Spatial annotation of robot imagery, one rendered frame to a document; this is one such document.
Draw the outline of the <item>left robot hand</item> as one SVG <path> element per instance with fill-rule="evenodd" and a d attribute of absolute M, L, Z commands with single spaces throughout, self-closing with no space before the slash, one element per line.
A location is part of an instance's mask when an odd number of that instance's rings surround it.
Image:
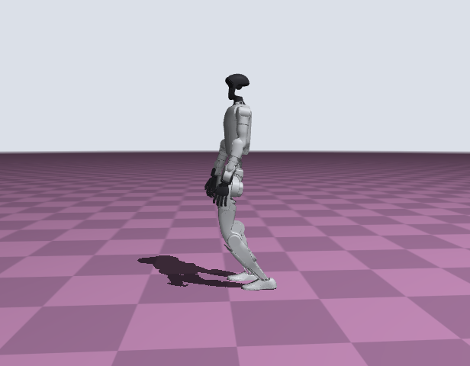
<path fill-rule="evenodd" d="M 223 174 L 224 175 L 224 174 Z M 230 178 L 230 181 L 227 182 L 227 181 L 223 181 L 223 175 L 221 177 L 221 182 L 219 185 L 217 185 L 217 187 L 211 192 L 211 196 L 214 194 L 214 192 L 216 192 L 215 196 L 214 196 L 214 199 L 213 199 L 213 203 L 215 204 L 215 200 L 217 198 L 217 206 L 219 206 L 219 200 L 220 200 L 220 197 L 221 197 L 221 202 L 220 202 L 220 205 L 221 207 L 223 206 L 223 199 L 224 199 L 224 206 L 226 207 L 227 206 L 227 196 L 229 194 L 229 188 L 228 188 L 228 185 L 231 185 L 231 182 L 233 180 L 233 175 L 231 176 Z M 218 197 L 217 197 L 218 196 Z M 225 196 L 225 198 L 224 198 Z"/>

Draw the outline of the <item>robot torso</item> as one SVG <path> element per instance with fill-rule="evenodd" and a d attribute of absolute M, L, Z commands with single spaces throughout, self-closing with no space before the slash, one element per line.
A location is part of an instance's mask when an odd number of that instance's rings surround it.
<path fill-rule="evenodd" d="M 242 102 L 242 101 L 240 101 Z M 224 139 L 225 139 L 225 149 L 226 149 L 226 154 L 230 155 L 230 152 L 232 150 L 232 142 L 238 138 L 237 134 L 237 119 L 236 119 L 236 110 L 238 107 L 245 107 L 245 108 L 250 108 L 248 105 L 240 104 L 240 102 L 236 102 L 235 105 L 230 106 L 225 115 L 224 115 Z M 249 126 L 248 126 L 248 134 L 247 134 L 247 141 L 246 141 L 246 148 L 243 150 L 242 155 L 248 155 L 249 154 L 249 145 L 250 145 L 250 135 L 251 135 L 251 120 L 252 120 L 252 114 L 249 119 Z M 228 157 L 230 158 L 230 157 Z M 228 164 L 228 163 L 227 163 Z M 233 176 L 238 177 L 238 180 L 241 182 L 243 180 L 243 170 L 242 168 L 242 162 L 241 160 L 238 163 L 238 166 L 236 166 L 236 172 L 233 174 Z M 225 172 L 225 166 L 222 171 L 222 175 Z M 221 176 L 222 177 L 222 176 Z"/>

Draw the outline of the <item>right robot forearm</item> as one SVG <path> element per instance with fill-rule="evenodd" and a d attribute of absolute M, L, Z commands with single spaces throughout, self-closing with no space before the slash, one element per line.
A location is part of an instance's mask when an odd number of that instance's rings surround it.
<path fill-rule="evenodd" d="M 229 155 L 226 154 L 226 150 L 222 149 L 220 146 L 219 154 L 217 160 L 214 162 L 214 168 L 216 168 L 215 174 L 219 176 L 221 174 L 222 168 L 224 167 L 224 163 Z"/>

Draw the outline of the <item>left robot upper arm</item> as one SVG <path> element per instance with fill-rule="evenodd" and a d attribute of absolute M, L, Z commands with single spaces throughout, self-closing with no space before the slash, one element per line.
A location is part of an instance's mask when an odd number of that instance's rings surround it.
<path fill-rule="evenodd" d="M 251 117 L 250 108 L 238 107 L 236 110 L 237 134 L 239 140 L 243 141 L 243 150 L 246 148 L 249 119 Z M 236 140 L 237 140 L 236 139 Z M 233 145 L 233 143 L 232 143 Z"/>

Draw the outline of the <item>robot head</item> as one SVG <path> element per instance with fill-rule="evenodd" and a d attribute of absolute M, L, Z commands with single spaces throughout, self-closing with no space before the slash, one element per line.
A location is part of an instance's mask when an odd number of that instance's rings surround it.
<path fill-rule="evenodd" d="M 245 104 L 243 101 L 243 97 L 236 96 L 234 92 L 235 92 L 235 89 L 240 90 L 243 86 L 248 86 L 249 79 L 242 74 L 233 74 L 233 75 L 228 76 L 225 82 L 229 86 L 228 98 L 230 100 L 233 100 L 233 105 L 235 105 L 236 102 L 240 102 L 240 101 L 242 101 L 243 104 Z M 242 104 L 242 102 L 240 102 L 240 104 Z"/>

